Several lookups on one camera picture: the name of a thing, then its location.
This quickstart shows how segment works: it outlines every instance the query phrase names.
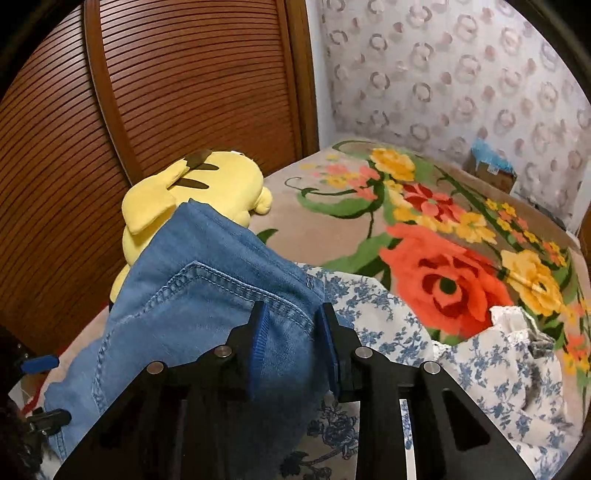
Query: black metal bracket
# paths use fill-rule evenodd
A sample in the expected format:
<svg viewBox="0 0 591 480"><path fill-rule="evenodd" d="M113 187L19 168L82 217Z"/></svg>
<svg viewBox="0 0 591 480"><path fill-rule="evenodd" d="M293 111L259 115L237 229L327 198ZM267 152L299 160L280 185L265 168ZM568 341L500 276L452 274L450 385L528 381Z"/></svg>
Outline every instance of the black metal bracket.
<svg viewBox="0 0 591 480"><path fill-rule="evenodd" d="M252 398L254 335L265 308L257 304L227 344L193 363L150 363L82 439L56 480L82 472L87 480L228 480L227 407ZM417 480L534 479L439 364L396 364L362 346L354 330L339 326L329 303L316 315L316 330L336 398L361 402L357 480L407 477L401 400L408 403Z"/></svg>

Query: louvered wooden door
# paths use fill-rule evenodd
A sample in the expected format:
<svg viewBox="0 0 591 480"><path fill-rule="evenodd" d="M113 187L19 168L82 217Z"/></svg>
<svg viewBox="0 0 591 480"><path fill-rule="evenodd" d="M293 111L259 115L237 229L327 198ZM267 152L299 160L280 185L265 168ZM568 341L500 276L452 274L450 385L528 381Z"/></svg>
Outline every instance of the louvered wooden door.
<svg viewBox="0 0 591 480"><path fill-rule="evenodd" d="M202 147L265 174L302 156L284 0L92 1L0 103L0 322L38 353L75 338L123 265L122 156L136 180Z"/></svg>

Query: blue floral pattern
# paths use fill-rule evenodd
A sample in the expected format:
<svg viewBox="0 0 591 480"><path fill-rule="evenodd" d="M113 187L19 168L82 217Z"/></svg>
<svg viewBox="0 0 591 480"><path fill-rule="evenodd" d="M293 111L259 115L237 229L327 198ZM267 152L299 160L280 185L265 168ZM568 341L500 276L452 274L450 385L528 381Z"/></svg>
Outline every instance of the blue floral pattern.
<svg viewBox="0 0 591 480"><path fill-rule="evenodd" d="M572 452L580 429L567 420L560 364L547 339L493 327L453 347L437 344L410 308L375 278L301 267L324 282L340 321L355 329L363 345L406 365L439 362L538 480L550 480ZM413 437L404 400L401 412L412 479ZM353 480L358 440L359 404L338 404L328 393L299 447L282 463L278 479Z"/></svg>

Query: silver bolt head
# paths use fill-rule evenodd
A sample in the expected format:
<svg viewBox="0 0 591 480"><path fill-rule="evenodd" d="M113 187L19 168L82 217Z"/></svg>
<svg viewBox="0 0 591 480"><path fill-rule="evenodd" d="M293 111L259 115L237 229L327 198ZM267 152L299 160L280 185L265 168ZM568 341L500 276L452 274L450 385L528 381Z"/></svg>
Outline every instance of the silver bolt head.
<svg viewBox="0 0 591 480"><path fill-rule="evenodd" d="M213 353L219 358L227 358L232 354L232 347L228 345L220 345L215 348Z"/></svg>
<svg viewBox="0 0 591 480"><path fill-rule="evenodd" d="M355 349L355 355L357 355L359 358L369 358L373 354L373 350L367 346L359 346Z"/></svg>
<svg viewBox="0 0 591 480"><path fill-rule="evenodd" d="M146 370L150 375L158 375L164 370L164 364L162 362L152 362L146 367Z"/></svg>
<svg viewBox="0 0 591 480"><path fill-rule="evenodd" d="M441 365L437 362L425 362L423 365L425 372L431 375L437 375L441 371Z"/></svg>

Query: denim fabric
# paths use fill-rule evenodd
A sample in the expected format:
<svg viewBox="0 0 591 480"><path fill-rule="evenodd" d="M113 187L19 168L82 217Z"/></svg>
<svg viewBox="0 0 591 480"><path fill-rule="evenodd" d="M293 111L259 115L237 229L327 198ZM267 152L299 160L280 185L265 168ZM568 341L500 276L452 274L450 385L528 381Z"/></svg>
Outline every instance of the denim fabric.
<svg viewBox="0 0 591 480"><path fill-rule="evenodd" d="M148 363L196 360L246 323L257 300L270 310L269 338L260 392L235 423L230 468L233 478L272 478L327 391L312 335L324 285L194 201L180 205L140 255L104 336L79 354L63 382L49 386L46 410L72 414L52 447L64 460Z"/></svg>

